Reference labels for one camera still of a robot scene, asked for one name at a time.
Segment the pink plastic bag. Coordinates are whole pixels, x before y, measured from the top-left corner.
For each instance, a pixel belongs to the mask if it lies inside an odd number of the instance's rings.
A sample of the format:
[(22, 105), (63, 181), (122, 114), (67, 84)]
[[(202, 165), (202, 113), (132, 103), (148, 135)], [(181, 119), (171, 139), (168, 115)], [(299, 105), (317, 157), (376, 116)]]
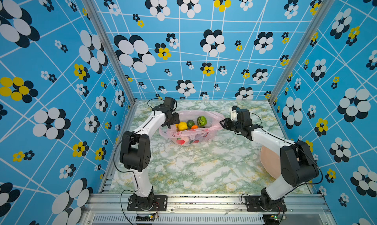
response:
[(213, 139), (219, 130), (222, 130), (223, 127), (220, 125), (220, 121), (225, 119), (224, 115), (218, 112), (211, 111), (179, 111), (180, 122), (187, 122), (188, 120), (193, 120), (197, 124), (197, 118), (199, 116), (205, 116), (207, 119), (207, 124), (204, 127), (199, 127), (197, 129), (188, 129), (186, 131), (178, 131), (177, 124), (171, 126), (170, 129), (159, 129), (159, 134), (167, 139), (172, 141), (177, 145), (190, 145), (207, 142)]

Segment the pink wavy plate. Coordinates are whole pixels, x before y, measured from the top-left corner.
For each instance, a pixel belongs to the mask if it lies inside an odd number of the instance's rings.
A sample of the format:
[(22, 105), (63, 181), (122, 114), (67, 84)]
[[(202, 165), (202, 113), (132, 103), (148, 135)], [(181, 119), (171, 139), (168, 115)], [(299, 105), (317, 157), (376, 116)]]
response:
[(278, 179), (281, 176), (280, 156), (274, 151), (262, 146), (260, 161), (273, 178)]

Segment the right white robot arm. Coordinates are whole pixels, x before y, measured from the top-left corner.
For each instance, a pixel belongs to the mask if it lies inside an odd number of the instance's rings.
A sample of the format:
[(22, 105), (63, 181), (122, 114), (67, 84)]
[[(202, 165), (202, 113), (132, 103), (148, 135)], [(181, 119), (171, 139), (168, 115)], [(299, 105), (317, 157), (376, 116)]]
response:
[(271, 211), (295, 188), (308, 184), (321, 172), (307, 143), (281, 138), (254, 124), (248, 109), (233, 106), (231, 117), (220, 121), (222, 127), (262, 145), (261, 162), (275, 181), (263, 188), (260, 207)]

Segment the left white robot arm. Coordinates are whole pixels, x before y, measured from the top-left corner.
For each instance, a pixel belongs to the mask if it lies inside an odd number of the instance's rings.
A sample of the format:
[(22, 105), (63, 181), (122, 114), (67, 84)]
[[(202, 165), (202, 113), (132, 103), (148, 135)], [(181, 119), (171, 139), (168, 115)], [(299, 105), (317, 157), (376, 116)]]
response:
[(119, 162), (126, 172), (133, 174), (133, 203), (151, 207), (154, 200), (153, 186), (150, 183), (147, 167), (151, 160), (150, 139), (160, 127), (172, 127), (180, 123), (175, 112), (177, 101), (171, 97), (152, 108), (149, 117), (135, 130), (123, 133), (119, 152)]

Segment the yellow lemon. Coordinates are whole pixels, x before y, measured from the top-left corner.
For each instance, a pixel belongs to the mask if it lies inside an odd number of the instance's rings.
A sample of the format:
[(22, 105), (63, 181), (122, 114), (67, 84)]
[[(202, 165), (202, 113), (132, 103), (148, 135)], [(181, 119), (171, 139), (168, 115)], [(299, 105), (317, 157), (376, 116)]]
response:
[(177, 125), (177, 130), (178, 131), (186, 131), (188, 130), (188, 125), (186, 122), (180, 122), (178, 125)]

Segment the green kiwi fruit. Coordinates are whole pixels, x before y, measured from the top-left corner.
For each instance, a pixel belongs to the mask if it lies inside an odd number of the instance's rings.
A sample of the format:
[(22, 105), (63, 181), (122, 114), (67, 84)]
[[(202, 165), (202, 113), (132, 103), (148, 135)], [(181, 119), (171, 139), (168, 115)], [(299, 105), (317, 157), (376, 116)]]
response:
[(199, 116), (197, 118), (197, 124), (199, 127), (204, 127), (207, 124), (207, 119), (205, 116)]

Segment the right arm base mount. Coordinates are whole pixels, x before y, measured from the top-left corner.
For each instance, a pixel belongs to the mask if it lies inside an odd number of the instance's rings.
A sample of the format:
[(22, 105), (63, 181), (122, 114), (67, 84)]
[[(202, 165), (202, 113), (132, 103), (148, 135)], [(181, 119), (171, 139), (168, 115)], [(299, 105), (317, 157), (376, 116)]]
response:
[(242, 202), (245, 204), (248, 212), (286, 212), (287, 207), (284, 199), (270, 200), (264, 195), (242, 197)]

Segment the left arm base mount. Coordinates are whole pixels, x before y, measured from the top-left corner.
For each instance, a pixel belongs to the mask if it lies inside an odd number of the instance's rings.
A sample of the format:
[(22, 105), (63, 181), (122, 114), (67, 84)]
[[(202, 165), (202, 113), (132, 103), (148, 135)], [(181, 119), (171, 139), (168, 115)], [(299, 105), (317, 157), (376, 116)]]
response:
[(130, 196), (127, 211), (166, 211), (168, 196), (154, 195), (151, 197)]

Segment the aluminium front rail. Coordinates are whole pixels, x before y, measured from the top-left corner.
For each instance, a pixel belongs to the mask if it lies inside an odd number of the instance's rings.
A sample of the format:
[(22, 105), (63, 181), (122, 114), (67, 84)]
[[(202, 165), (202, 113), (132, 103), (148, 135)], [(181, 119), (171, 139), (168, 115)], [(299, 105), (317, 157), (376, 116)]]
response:
[(246, 195), (170, 194), (146, 211), (129, 211), (128, 194), (94, 194), (81, 225), (334, 225), (321, 195), (290, 195), (272, 210), (252, 208)]

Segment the left corner aluminium post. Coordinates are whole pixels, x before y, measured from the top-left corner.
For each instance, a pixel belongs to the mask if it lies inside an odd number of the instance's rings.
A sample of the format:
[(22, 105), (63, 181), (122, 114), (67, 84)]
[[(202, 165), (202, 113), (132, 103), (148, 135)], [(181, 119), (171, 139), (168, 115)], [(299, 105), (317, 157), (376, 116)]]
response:
[(110, 62), (113, 65), (115, 74), (117, 75), (120, 83), (122, 84), (122, 87), (124, 88), (124, 91), (130, 101), (130, 105), (135, 104), (135, 97), (132, 93), (131, 88), (129, 87), (127, 80), (125, 78), (125, 74), (123, 72), (123, 69), (121, 67), (121, 64), (115, 54), (114, 49), (112, 48), (111, 41), (106, 33), (105, 27), (100, 19), (100, 14), (97, 12), (94, 0), (81, 0), (86, 8), (86, 10), (89, 12), (89, 15), (91, 16), (91, 21), (93, 23), (93, 26), (104, 46), (104, 49), (107, 53), (107, 56), (110, 60)]

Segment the corner aluminium post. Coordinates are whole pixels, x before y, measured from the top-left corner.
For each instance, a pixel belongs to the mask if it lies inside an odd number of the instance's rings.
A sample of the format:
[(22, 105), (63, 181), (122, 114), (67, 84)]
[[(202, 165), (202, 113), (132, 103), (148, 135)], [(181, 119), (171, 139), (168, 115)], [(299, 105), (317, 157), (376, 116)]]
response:
[(135, 97), (132, 93), (131, 88), (129, 87), (127, 80), (125, 78), (125, 74), (123, 72), (123, 69), (121, 67), (121, 64), (115, 54), (114, 49), (112, 48), (111, 41), (106, 33), (105, 27), (100, 19), (100, 14), (97, 12), (94, 0), (81, 0), (86, 8), (86, 10), (89, 12), (89, 15), (91, 16), (91, 21), (93, 23), (93, 26), (104, 46), (104, 49), (107, 53), (107, 56), (110, 60), (110, 62), (113, 65), (115, 74), (117, 75), (120, 83), (122, 84), (122, 87), (124, 88), (124, 91), (130, 101), (130, 105), (135, 104)]
[(335, 0), (323, 0), (323, 4), (321, 8), (318, 10), (316, 15), (313, 17), (312, 21), (310, 22), (307, 30), (305, 31), (303, 37), (301, 38), (300, 42), (298, 43), (298, 46), (293, 52), (293, 56), (289, 61), (288, 66), (284, 69), (282, 72), (277, 84), (275, 85), (272, 95), (269, 98), (269, 104), (272, 105), (274, 100), (277, 98), (278, 94), (283, 89), (283, 86), (290, 75), (290, 73), (293, 71), (295, 65), (299, 61), (299, 59), (302, 57), (304, 51), (306, 50), (312, 36), (317, 31), (321, 23), (323, 22), (324, 18), (328, 14), (329, 10), (331, 9), (332, 5), (334, 4)]

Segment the right corner aluminium post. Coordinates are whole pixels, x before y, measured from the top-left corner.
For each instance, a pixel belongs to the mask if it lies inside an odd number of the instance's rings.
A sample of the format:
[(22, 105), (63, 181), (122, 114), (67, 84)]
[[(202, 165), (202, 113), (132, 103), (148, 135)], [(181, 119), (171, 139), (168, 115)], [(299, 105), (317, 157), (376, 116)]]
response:
[(323, 4), (321, 8), (318, 10), (316, 15), (313, 17), (312, 21), (310, 22), (307, 30), (305, 31), (303, 37), (301, 38), (300, 42), (298, 43), (298, 46), (293, 52), (293, 56), (289, 61), (288, 66), (284, 69), (282, 72), (277, 84), (275, 85), (272, 95), (269, 98), (269, 104), (272, 105), (274, 100), (277, 98), (278, 94), (283, 89), (283, 86), (290, 75), (290, 73), (293, 71), (295, 65), (299, 61), (299, 59), (302, 57), (304, 51), (306, 50), (312, 36), (317, 31), (321, 23), (323, 22), (324, 18), (328, 14), (329, 10), (331, 9), (332, 5), (334, 4), (335, 0), (323, 0)]

